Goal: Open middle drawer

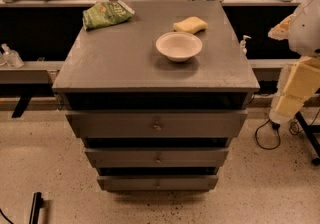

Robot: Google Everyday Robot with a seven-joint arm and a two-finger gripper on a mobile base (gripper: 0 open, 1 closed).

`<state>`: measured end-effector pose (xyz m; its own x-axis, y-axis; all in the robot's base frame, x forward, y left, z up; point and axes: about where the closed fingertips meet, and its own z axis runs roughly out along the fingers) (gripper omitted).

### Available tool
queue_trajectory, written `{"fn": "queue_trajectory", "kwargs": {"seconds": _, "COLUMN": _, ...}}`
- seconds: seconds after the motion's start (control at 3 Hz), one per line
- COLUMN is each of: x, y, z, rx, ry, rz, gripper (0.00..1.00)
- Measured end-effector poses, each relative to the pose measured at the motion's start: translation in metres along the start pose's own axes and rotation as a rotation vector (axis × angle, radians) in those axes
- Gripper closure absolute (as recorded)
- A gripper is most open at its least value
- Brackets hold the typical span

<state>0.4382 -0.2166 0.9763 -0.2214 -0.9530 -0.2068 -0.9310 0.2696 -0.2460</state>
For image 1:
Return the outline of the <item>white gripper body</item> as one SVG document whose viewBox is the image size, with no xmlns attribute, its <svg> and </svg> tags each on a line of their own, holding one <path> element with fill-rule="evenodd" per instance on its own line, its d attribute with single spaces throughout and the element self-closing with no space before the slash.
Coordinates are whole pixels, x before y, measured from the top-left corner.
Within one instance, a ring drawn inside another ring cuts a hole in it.
<svg viewBox="0 0 320 224">
<path fill-rule="evenodd" d="M 275 99 L 279 96 L 282 95 L 286 95 L 284 93 L 284 88 L 285 85 L 289 79 L 289 75 L 291 73 L 291 68 L 298 63 L 304 63 L 307 65 L 310 65 L 312 67 L 316 67 L 320 69 L 320 59 L 319 58 L 314 58 L 314 57 L 301 57 L 296 63 L 294 63 L 293 65 L 286 65 L 280 73 L 280 77 L 278 80 L 278 84 L 277 84 L 277 92 L 275 94 L 275 96 L 273 97 L 272 103 L 271 103 L 271 110 L 269 113 L 269 118 L 271 119 L 272 122 L 277 123 L 277 124 L 282 124 L 285 122 L 288 122 L 289 120 L 293 119 L 293 118 L 286 118 L 280 115 L 275 114 L 272 111 L 272 104 L 275 102 Z"/>
</svg>

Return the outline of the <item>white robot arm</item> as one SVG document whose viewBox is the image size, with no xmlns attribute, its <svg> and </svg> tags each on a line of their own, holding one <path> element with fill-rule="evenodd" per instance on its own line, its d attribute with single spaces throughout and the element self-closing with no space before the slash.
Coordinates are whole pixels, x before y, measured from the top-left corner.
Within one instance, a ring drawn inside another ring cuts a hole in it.
<svg viewBox="0 0 320 224">
<path fill-rule="evenodd" d="M 297 62 L 282 68 L 271 103 L 269 118 L 281 124 L 291 120 L 320 88 L 320 0 L 303 0 L 268 36 L 287 39 L 290 50 L 300 55 Z"/>
</svg>

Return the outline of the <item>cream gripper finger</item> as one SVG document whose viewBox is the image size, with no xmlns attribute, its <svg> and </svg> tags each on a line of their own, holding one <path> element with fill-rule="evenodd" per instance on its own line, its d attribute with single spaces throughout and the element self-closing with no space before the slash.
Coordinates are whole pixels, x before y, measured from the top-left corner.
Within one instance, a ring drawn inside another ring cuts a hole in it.
<svg viewBox="0 0 320 224">
<path fill-rule="evenodd" d="M 291 68 L 284 93 L 292 97 L 307 99 L 320 88 L 320 69 L 304 63 Z"/>
<path fill-rule="evenodd" d="M 289 95 L 282 95 L 275 99 L 272 104 L 272 111 L 286 118 L 293 118 L 295 114 L 303 107 L 304 101 Z"/>
</svg>

